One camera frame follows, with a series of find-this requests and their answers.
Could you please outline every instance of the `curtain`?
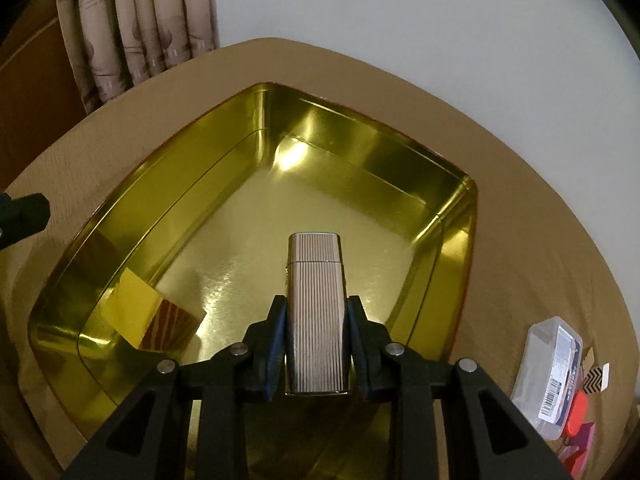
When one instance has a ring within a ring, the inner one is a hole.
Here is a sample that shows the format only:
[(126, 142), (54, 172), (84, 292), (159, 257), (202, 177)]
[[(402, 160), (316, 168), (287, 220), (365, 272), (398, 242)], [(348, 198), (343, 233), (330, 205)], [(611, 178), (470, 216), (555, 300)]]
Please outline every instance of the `curtain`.
[(56, 5), (88, 114), (214, 48), (214, 0), (56, 0)]

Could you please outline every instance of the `silver lighter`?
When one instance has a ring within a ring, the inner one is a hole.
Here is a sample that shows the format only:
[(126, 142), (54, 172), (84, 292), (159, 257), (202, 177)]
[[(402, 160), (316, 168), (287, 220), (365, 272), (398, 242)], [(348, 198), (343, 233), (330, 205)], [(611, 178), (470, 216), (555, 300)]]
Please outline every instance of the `silver lighter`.
[(350, 358), (340, 237), (292, 234), (287, 271), (288, 393), (345, 393)]

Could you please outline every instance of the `tan tablecloth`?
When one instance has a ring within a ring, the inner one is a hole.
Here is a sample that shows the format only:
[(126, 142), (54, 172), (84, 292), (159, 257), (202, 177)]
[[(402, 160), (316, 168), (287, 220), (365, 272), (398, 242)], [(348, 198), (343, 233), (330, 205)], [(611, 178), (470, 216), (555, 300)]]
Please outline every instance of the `tan tablecloth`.
[[(82, 438), (38, 370), (26, 339), (30, 309), (65, 246), (127, 173), (160, 143), (256, 82), (277, 82), (340, 103), (413, 137), (478, 184), (476, 246), (451, 355), (475, 358), (510, 393), (527, 329), (561, 316), (611, 362), (609, 389), (593, 397), (598, 424), (585, 478), (618, 452), (632, 407), (638, 346), (602, 256), (562, 199), (519, 156), (459, 111), (346, 56), (284, 40), (215, 51), (145, 82), (99, 109), (44, 152), (8, 188), (42, 192), (52, 218), (42, 234), (0, 253), (0, 301), (20, 359), (20, 387), (65, 465)], [(23, 450), (21, 458), (28, 460)]]

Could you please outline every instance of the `white wall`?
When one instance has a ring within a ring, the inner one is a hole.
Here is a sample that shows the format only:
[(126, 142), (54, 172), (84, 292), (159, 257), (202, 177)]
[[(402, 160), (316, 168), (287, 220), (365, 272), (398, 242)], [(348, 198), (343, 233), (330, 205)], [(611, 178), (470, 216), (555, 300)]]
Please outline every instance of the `white wall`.
[(640, 335), (640, 62), (601, 0), (217, 3), (222, 45), (278, 36), (330, 48), (493, 132), (580, 219)]

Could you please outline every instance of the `gold tray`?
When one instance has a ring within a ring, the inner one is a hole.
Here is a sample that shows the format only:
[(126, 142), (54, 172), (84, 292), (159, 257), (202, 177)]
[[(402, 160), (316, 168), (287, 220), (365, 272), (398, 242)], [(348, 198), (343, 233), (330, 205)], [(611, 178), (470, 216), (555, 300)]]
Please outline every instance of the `gold tray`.
[[(285, 293), (290, 234), (326, 231), (342, 239), (347, 292), (369, 318), (444, 359), (476, 206), (473, 181), (420, 144), (353, 110), (259, 84), (185, 127), (98, 209), (34, 306), (31, 346), (89, 437), (162, 358), (132, 348), (96, 308), (126, 267), (184, 309), (206, 311), (181, 357), (194, 362), (240, 340)], [(256, 478), (384, 471), (388, 413), (355, 396), (278, 394), (269, 410), (247, 407), (246, 426)]]

